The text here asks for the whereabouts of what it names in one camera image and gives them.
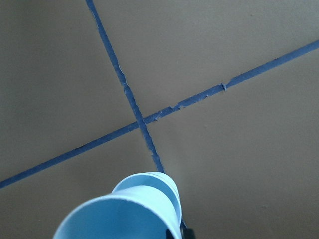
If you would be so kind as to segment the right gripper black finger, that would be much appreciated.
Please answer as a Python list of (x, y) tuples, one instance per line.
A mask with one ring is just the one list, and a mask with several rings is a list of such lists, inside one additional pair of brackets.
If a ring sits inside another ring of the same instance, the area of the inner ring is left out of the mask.
[[(181, 231), (182, 239), (194, 239), (193, 229), (182, 228), (180, 231)], [(174, 239), (174, 236), (169, 229), (166, 230), (165, 234), (166, 234), (166, 239)]]

